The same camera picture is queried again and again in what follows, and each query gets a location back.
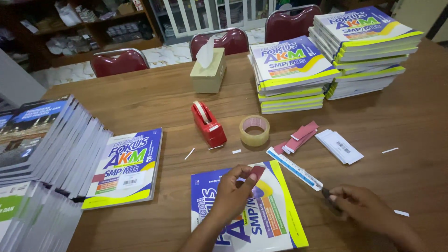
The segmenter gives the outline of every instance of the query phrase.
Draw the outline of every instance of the beige tissue box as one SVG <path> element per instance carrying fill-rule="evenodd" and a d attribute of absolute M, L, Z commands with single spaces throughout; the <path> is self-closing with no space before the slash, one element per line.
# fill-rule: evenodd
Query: beige tissue box
<path fill-rule="evenodd" d="M 224 48 L 213 48 L 213 60 L 207 68 L 196 61 L 190 77 L 196 93 L 218 93 L 226 70 Z"/>

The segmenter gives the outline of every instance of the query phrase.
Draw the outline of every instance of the person's left hand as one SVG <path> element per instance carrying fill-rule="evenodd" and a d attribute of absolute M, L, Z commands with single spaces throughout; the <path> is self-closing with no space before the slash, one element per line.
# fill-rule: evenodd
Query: person's left hand
<path fill-rule="evenodd" d="M 257 183 L 256 174 L 249 176 L 251 170 L 250 166 L 237 165 L 221 177 L 215 202 L 208 214 L 210 217 L 225 226 L 243 212 L 247 198 L 252 196 L 252 188 Z M 246 181 L 237 181 L 239 177 Z"/>

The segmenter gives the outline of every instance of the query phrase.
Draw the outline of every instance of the tissue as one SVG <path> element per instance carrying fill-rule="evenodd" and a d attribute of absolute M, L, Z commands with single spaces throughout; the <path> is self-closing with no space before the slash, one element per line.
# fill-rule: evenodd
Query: tissue
<path fill-rule="evenodd" d="M 209 38 L 207 43 L 203 45 L 198 53 L 196 54 L 196 59 L 202 68 L 207 68 L 213 61 L 213 46 L 215 44 L 216 35 Z"/>

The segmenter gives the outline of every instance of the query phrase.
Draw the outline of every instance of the chair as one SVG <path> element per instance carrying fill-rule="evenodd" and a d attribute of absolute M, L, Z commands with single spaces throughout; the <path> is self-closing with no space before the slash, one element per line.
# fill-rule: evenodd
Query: chair
<path fill-rule="evenodd" d="M 287 12 L 301 10 L 298 15 L 290 16 Z M 309 36 L 308 28 L 313 26 L 313 17 L 320 15 L 319 6 L 309 4 L 272 12 L 266 20 L 264 42 L 272 43 Z"/>
<path fill-rule="evenodd" d="M 196 60 L 196 54 L 199 49 L 207 43 L 209 39 L 209 36 L 207 35 L 218 34 L 221 32 L 227 33 L 222 38 L 215 39 L 214 47 L 224 47 L 225 55 L 249 51 L 249 40 L 247 39 L 247 34 L 240 28 L 213 30 L 196 34 L 193 38 L 191 38 L 190 53 L 193 61 Z"/>
<path fill-rule="evenodd" d="M 149 65 L 143 53 L 135 48 L 124 48 L 93 55 L 90 65 L 96 77 L 123 74 L 148 69 Z"/>

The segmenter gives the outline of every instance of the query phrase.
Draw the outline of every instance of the hand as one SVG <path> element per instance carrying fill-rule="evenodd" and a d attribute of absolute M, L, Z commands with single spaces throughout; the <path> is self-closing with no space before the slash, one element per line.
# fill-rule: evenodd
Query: hand
<path fill-rule="evenodd" d="M 332 200 L 345 214 L 369 230 L 389 236 L 400 248 L 424 251 L 419 236 L 402 217 L 367 188 L 341 185 L 330 190 Z"/>
<path fill-rule="evenodd" d="M 215 202 L 208 214 L 210 217 L 225 226 L 243 212 L 257 182 L 256 174 L 249 176 L 251 170 L 250 166 L 237 165 L 221 177 Z M 237 181 L 238 178 L 245 178 L 246 181 Z"/>

